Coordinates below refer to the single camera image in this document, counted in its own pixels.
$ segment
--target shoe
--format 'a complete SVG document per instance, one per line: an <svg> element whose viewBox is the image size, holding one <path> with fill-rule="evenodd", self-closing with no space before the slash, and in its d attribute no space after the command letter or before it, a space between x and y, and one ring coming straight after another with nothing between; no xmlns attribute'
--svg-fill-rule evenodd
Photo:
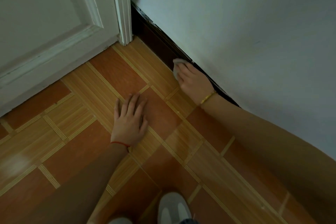
<svg viewBox="0 0 336 224"><path fill-rule="evenodd" d="M133 224L133 222L130 221L128 218L122 217L111 220L107 224Z"/></svg>
<svg viewBox="0 0 336 224"><path fill-rule="evenodd" d="M191 219L185 199L176 192L165 194L159 203L157 224L178 224L185 219Z"/></svg>

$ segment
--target tiled floor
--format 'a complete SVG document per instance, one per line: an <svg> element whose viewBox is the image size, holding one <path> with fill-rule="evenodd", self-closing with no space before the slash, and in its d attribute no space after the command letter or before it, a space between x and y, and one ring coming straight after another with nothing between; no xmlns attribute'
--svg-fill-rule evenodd
<svg viewBox="0 0 336 224"><path fill-rule="evenodd" d="M89 223L155 223L177 190L201 223L314 223L234 135L179 89L135 38L115 44L1 118L0 223L34 209L109 145L116 98L141 92L149 131L113 174Z"/></svg>

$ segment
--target white wall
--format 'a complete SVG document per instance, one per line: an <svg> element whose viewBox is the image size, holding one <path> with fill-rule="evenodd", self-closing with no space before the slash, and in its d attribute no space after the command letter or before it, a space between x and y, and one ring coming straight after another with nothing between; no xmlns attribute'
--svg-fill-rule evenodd
<svg viewBox="0 0 336 224"><path fill-rule="evenodd" d="M242 108L336 160L336 0L132 0Z"/></svg>

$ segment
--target hand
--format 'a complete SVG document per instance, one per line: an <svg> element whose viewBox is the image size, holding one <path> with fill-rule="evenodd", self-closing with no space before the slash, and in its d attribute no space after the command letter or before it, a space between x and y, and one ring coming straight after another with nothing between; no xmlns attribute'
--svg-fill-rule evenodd
<svg viewBox="0 0 336 224"><path fill-rule="evenodd" d="M139 94L134 96L130 94L124 101L120 114L119 99L117 99L114 107L114 127L111 134L111 142L117 141L135 146L144 137L148 121L145 116L142 118L142 111L147 99L142 101L134 112L138 98Z"/></svg>
<svg viewBox="0 0 336 224"><path fill-rule="evenodd" d="M187 94L195 104L210 95L214 88L209 79L201 71L190 63L178 63L176 65L178 83L182 91Z"/></svg>

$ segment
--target door panel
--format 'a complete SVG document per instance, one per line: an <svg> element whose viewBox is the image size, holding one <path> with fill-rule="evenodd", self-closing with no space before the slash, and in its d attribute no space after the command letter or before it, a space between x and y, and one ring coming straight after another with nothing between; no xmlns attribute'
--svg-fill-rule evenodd
<svg viewBox="0 0 336 224"><path fill-rule="evenodd" d="M116 41L114 0L0 0L0 115Z"/></svg>

